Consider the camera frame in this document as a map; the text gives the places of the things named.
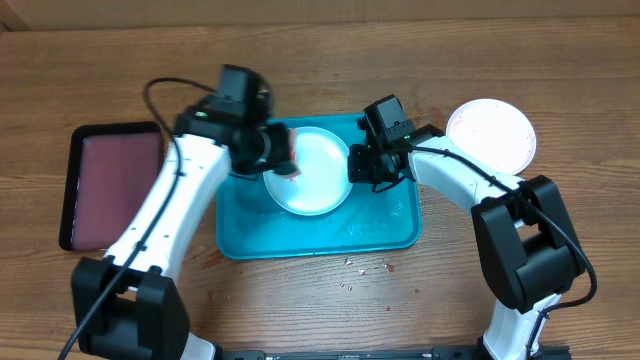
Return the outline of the pink green sponge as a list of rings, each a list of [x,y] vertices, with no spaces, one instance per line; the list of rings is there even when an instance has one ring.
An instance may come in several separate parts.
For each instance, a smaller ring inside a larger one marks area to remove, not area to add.
[[[300,174],[300,169],[296,160],[296,139],[297,130],[288,130],[288,144],[289,144],[289,163],[281,171],[280,176],[286,179],[295,178]]]

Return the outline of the light blue plate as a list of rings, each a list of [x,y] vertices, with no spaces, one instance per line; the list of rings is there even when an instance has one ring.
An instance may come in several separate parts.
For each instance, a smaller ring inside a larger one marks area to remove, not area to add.
[[[342,204],[352,184],[348,180],[348,147],[334,133],[319,127],[296,129],[298,174],[284,178],[273,171],[263,175],[267,191],[285,210],[302,216],[328,213]]]

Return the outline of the white plate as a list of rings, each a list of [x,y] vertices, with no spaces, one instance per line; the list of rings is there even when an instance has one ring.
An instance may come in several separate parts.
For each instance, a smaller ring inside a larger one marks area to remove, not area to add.
[[[446,135],[475,159],[512,175],[531,164],[537,148],[527,116],[497,99],[475,99],[461,105],[449,117]]]

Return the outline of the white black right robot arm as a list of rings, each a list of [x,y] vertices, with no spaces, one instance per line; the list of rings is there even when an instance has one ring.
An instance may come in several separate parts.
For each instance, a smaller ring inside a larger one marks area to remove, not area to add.
[[[500,173],[460,150],[432,126],[417,128],[399,99],[384,97],[357,126],[348,178],[373,192],[403,180],[430,187],[472,219],[484,279],[496,297],[489,328],[474,345],[435,346],[429,359],[568,359],[566,347],[539,343],[551,312],[589,302],[595,271],[556,184]]]

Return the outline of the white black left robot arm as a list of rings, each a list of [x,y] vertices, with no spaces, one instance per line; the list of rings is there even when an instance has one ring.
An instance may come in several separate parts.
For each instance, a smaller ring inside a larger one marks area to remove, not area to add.
[[[170,144],[160,173],[134,219],[100,259],[84,257],[71,275],[74,345],[106,359],[219,359],[219,346],[197,337],[177,290],[186,250],[216,190],[230,175],[298,175],[295,135],[269,123],[274,101],[257,72],[223,66],[216,87],[169,127],[143,99]]]

